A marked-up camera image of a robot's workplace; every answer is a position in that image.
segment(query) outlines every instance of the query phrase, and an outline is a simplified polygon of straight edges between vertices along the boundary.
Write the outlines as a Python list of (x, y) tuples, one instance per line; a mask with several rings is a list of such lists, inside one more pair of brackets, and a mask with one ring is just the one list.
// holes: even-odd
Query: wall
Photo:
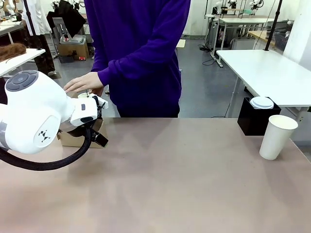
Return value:
[(294, 23), (292, 33), (286, 45), (284, 56), (311, 70), (311, 15), (310, 0), (301, 0), (300, 8)]
[[(218, 0), (208, 0), (208, 14), (211, 14), (212, 8), (216, 5)], [(245, 9), (250, 9), (249, 3), (251, 0), (246, 1)], [(265, 0), (264, 6), (257, 11), (257, 15), (268, 16), (273, 5), (274, 0)], [(190, 7), (190, 14), (188, 17), (187, 25), (184, 30), (184, 34), (187, 35), (204, 35), (206, 31), (206, 20), (204, 20), (206, 0), (192, 0)], [(241, 0), (237, 1), (237, 8), (241, 5)], [(278, 5), (278, 0), (276, 0), (274, 7), (271, 11), (270, 17), (274, 18), (276, 14), (276, 9)], [(281, 13), (279, 19), (295, 19), (297, 10), (299, 6), (299, 0), (283, 0)]]

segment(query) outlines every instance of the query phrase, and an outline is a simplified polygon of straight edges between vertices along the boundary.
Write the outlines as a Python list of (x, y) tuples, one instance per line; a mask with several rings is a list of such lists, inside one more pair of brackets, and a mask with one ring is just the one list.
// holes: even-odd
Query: white coat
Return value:
[[(22, 0), (22, 3), (23, 3), (22, 19), (25, 20), (27, 23), (29, 34), (33, 35), (29, 20), (28, 20), (28, 16), (26, 15), (24, 0)], [(35, 28), (35, 34), (44, 35), (44, 34), (50, 33), (51, 28), (48, 24), (48, 21), (45, 16), (40, 0), (27, 0), (27, 4), (28, 4), (29, 12), (31, 14), (31, 19), (32, 19), (32, 22)]]

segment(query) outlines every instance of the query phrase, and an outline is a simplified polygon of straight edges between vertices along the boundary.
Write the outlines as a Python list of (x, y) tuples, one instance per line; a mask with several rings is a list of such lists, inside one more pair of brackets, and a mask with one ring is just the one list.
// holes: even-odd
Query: purple sleeve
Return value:
[(85, 6), (87, 19), (91, 22), (89, 24), (89, 30), (94, 41), (93, 47), (95, 48), (95, 59), (91, 71), (97, 72), (108, 67), (108, 59), (104, 51), (101, 30), (98, 25), (92, 0), (85, 0)]
[(139, 79), (168, 63), (185, 28), (190, 0), (167, 0), (146, 45), (135, 52), (112, 60), (98, 75), (104, 85), (114, 77)]

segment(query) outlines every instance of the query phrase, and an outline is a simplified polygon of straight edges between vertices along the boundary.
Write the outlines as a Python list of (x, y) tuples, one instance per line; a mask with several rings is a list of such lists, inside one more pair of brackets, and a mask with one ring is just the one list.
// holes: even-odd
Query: black pole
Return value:
[(277, 7), (277, 10), (276, 10), (276, 17), (275, 17), (274, 22), (272, 24), (272, 28), (271, 28), (271, 31), (270, 31), (269, 39), (267, 41), (266, 48), (264, 49), (265, 51), (269, 51), (269, 46), (270, 46), (270, 43), (271, 43), (271, 40), (272, 40), (272, 36), (273, 36), (273, 33), (274, 33), (275, 29), (276, 29), (277, 19), (278, 19), (278, 16), (280, 15), (281, 6), (282, 6), (282, 0), (279, 0), (278, 7)]

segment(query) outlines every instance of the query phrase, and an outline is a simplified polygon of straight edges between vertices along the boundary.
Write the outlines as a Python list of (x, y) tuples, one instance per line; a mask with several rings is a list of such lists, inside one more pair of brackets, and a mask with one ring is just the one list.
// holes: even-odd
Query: robot logo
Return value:
[(38, 136), (40, 136), (40, 135), (43, 136), (42, 142), (44, 142), (46, 139), (50, 139), (50, 137), (46, 137), (46, 132), (47, 132), (47, 130), (46, 130), (46, 131), (41, 131), (41, 132), (39, 133), (39, 135), (38, 135)]

